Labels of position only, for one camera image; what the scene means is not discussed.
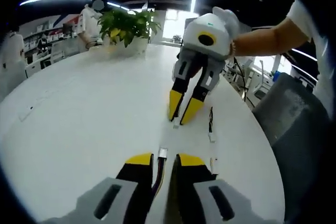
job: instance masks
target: black cable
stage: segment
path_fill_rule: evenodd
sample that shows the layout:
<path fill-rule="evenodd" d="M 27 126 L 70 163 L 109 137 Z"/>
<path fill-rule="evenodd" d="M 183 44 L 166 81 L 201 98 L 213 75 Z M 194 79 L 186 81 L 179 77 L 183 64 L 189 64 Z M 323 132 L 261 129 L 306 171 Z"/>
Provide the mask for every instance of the black cable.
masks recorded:
<path fill-rule="evenodd" d="M 212 133 L 212 121 L 214 119 L 214 113 L 212 111 L 212 107 L 210 109 L 210 115 L 209 115 L 209 133 Z"/>
<path fill-rule="evenodd" d="M 156 176 L 156 180 L 155 183 L 152 187 L 152 202 L 154 200 L 154 198 L 156 197 L 156 195 L 158 194 L 161 185 L 163 183 L 163 177 L 164 177 L 164 167 L 165 167 L 165 163 L 166 163 L 166 159 L 159 157 L 157 159 L 157 171 L 158 171 L 158 175 Z"/>
<path fill-rule="evenodd" d="M 244 73 L 242 71 L 242 69 L 240 68 L 240 65 L 238 64 L 238 61 L 236 59 L 236 57 L 233 58 L 233 61 L 235 64 L 237 64 L 240 72 L 241 72 L 241 75 L 242 75 L 242 78 L 243 78 L 243 85 L 244 85 L 244 102 L 246 102 L 246 84 L 245 84 L 245 77 L 244 77 Z"/>
<path fill-rule="evenodd" d="M 253 108 L 255 108 L 255 105 L 251 102 L 251 100 L 249 99 L 249 97 L 247 99 L 251 103 L 251 105 L 253 106 Z"/>

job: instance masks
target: shelf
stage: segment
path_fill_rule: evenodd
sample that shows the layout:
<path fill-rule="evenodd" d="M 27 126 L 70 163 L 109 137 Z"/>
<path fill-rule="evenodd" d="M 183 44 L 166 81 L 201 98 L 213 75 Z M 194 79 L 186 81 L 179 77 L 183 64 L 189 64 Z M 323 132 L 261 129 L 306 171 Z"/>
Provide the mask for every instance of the shelf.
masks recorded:
<path fill-rule="evenodd" d="M 28 39 L 28 38 L 30 38 L 30 37 L 32 37 L 32 36 L 35 36 L 35 35 L 38 35 L 38 34 L 45 33 L 46 31 L 53 31 L 53 30 L 57 30 L 57 29 L 62 29 L 62 27 L 51 28 L 51 29 L 47 29 L 47 30 L 43 30 L 43 31 L 39 31 L 39 32 L 36 32 L 36 33 L 34 33 L 34 34 L 31 34 L 31 35 L 27 36 L 27 37 L 24 38 L 23 40 Z"/>
<path fill-rule="evenodd" d="M 53 40 L 53 41 L 50 41 L 50 42 L 48 42 L 47 44 L 52 44 L 52 43 L 54 43 L 54 42 L 56 42 L 56 41 L 59 41 L 59 38 L 58 38 L 58 39 L 55 39 L 55 40 Z M 32 50 L 34 50 L 34 49 L 36 49 L 36 48 L 37 48 L 37 45 L 36 45 L 35 47 L 33 47 L 33 48 L 28 49 L 27 51 L 24 51 L 24 53 L 30 52 L 30 51 L 32 51 Z"/>

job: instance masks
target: white table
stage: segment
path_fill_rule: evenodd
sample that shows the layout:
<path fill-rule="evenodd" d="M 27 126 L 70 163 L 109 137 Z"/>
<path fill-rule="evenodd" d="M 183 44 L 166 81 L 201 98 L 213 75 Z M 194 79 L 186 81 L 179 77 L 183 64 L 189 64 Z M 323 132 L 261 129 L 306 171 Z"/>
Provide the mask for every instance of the white table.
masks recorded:
<path fill-rule="evenodd" d="M 211 106 L 219 178 L 249 199 L 256 215 L 283 221 L 284 191 L 273 152 L 224 78 L 192 122 L 174 129 L 168 121 L 177 53 L 178 48 L 153 45 L 146 56 L 128 59 L 111 59 L 103 49 L 85 52 L 36 73 L 0 104 L 2 166 L 37 221 L 65 215 L 80 195 L 115 177 L 129 157 L 146 152 L 157 157 L 164 146 L 169 155 L 165 179 L 147 218 L 147 223 L 162 223 L 176 154 L 199 156 L 209 166 Z"/>

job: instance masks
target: small white object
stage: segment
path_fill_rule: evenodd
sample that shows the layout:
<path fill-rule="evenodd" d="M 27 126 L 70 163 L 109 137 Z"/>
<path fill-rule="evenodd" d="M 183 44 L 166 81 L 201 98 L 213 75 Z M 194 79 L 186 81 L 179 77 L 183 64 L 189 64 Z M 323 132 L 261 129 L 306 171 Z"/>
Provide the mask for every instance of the small white object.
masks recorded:
<path fill-rule="evenodd" d="M 160 149 L 159 149 L 159 157 L 167 158 L 167 152 L 168 152 L 167 148 L 160 147 Z"/>
<path fill-rule="evenodd" d="M 216 143 L 216 138 L 214 137 L 213 132 L 208 132 L 210 143 Z"/>
<path fill-rule="evenodd" d="M 180 127 L 180 119 L 179 118 L 174 118 L 173 120 L 173 128 L 178 129 Z"/>
<path fill-rule="evenodd" d="M 206 80 L 206 85 L 209 86 L 211 83 L 212 78 L 209 76 L 208 79 Z"/>
<path fill-rule="evenodd" d="M 217 157 L 211 157 L 210 158 L 210 172 L 212 174 L 219 174 L 218 158 Z"/>

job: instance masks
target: chair backrest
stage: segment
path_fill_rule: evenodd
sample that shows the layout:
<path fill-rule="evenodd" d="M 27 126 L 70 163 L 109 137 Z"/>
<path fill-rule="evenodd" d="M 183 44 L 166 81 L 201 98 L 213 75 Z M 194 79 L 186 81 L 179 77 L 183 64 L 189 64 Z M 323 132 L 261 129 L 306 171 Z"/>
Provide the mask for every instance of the chair backrest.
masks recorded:
<path fill-rule="evenodd" d="M 285 220 L 299 214 L 314 183 L 329 118 L 321 102 L 291 76 L 281 73 L 253 109 L 277 160 L 285 192 Z"/>
<path fill-rule="evenodd" d="M 51 47 L 51 55 L 50 55 L 50 61 L 51 63 L 55 63 L 56 61 L 59 61 L 64 56 L 64 49 L 65 49 L 65 40 L 57 41 L 53 43 Z"/>
<path fill-rule="evenodd" d="M 70 57 L 79 54 L 78 40 L 77 38 L 68 38 L 64 40 L 64 57 Z"/>

